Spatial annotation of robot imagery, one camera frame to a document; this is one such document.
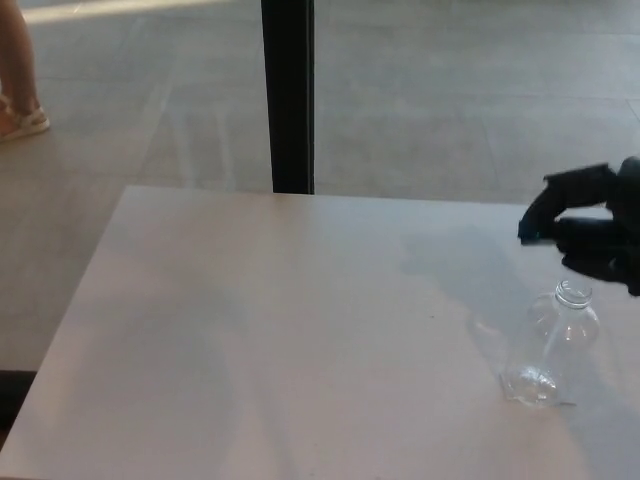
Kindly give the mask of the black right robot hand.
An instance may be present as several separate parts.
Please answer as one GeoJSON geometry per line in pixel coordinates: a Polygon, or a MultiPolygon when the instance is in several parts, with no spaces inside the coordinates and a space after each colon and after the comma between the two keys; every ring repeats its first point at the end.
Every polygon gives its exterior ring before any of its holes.
{"type": "Polygon", "coordinates": [[[562,264],[583,276],[622,284],[639,295],[639,159],[625,159],[602,201],[610,219],[564,217],[554,222],[562,264]]]}

